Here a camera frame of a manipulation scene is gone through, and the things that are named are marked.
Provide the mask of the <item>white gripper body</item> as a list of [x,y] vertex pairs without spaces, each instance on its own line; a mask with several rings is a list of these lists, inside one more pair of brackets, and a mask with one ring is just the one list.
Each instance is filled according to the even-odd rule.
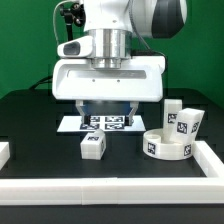
[[135,56],[119,69],[94,69],[88,59],[62,59],[54,68],[52,93],[60,100],[158,102],[164,70],[162,56]]

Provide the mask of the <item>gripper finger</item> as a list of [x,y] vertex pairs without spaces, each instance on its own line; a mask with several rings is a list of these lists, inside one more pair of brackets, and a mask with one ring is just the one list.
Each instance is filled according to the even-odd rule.
[[84,101],[83,100],[77,100],[75,102],[75,106],[76,106],[76,109],[81,116],[81,123],[89,125],[90,121],[91,121],[91,116],[89,114],[87,114],[84,110]]
[[133,124],[133,117],[138,110],[139,103],[138,102],[131,102],[130,103],[130,112],[128,115],[125,116],[125,125],[126,126],[131,126]]

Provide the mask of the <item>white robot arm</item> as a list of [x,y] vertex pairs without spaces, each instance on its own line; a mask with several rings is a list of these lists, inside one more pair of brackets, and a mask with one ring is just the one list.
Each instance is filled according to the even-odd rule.
[[162,73],[166,57],[150,48],[133,50],[131,40],[171,38],[184,26],[186,0],[70,0],[72,7],[57,5],[66,20],[84,36],[57,45],[60,60],[53,70],[52,93],[60,100],[74,100],[82,122],[90,116],[83,102],[128,101],[128,125],[140,102],[157,102],[163,96]]

